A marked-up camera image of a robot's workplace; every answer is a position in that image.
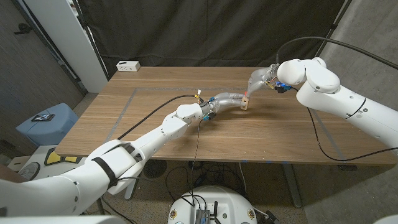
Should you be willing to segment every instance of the white cable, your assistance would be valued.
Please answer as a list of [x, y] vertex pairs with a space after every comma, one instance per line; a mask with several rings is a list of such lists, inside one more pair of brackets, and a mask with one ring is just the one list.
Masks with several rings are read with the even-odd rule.
[[241, 163], [240, 163], [240, 162], [239, 162], [239, 168], [241, 169], [241, 173], [242, 173], [243, 184], [244, 184], [244, 193], [246, 194], [246, 196], [248, 196], [248, 190], [247, 190], [247, 188], [246, 188], [246, 181], [244, 180], [243, 171], [242, 171], [242, 166], [241, 166]]
[[263, 215], [265, 215], [267, 218], [269, 218], [269, 215], [267, 215], [265, 212], [262, 212], [262, 211], [260, 211], [260, 210], [258, 210], [258, 209], [256, 209], [256, 208], [254, 208], [257, 212], [259, 212], [259, 213], [261, 213], [261, 214], [263, 214]]

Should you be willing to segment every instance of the white box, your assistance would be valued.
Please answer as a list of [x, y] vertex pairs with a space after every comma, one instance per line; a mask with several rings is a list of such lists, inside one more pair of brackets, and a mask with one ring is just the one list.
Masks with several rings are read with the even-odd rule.
[[116, 67], [121, 72], [136, 72], [141, 66], [138, 61], [120, 61]]

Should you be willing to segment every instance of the small wooden piece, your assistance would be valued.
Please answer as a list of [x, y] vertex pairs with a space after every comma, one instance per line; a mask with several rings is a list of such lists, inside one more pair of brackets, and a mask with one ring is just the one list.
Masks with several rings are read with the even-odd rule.
[[246, 97], [246, 96], [244, 96], [243, 98], [242, 98], [242, 102], [245, 102], [245, 106], [241, 106], [241, 109], [242, 110], [247, 110], [248, 109], [248, 106], [249, 106], [249, 99]]

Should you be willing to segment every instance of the black curtain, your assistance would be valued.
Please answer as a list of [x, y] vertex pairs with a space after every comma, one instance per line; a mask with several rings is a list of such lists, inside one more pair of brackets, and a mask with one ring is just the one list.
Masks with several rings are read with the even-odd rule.
[[[266, 67], [297, 37], [325, 37], [344, 0], [80, 0], [109, 75], [120, 60], [142, 66]], [[280, 60], [314, 57], [304, 40]]]

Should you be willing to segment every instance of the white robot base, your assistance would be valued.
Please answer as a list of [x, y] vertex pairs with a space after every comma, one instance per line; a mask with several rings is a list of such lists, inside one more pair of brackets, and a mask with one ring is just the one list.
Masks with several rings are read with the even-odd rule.
[[250, 202], [231, 189], [207, 185], [193, 189], [193, 194], [198, 195], [196, 198], [200, 204], [189, 192], [183, 194], [182, 197], [190, 203], [195, 201], [195, 207], [182, 198], [176, 200], [170, 209], [169, 224], [257, 223], [256, 214]]

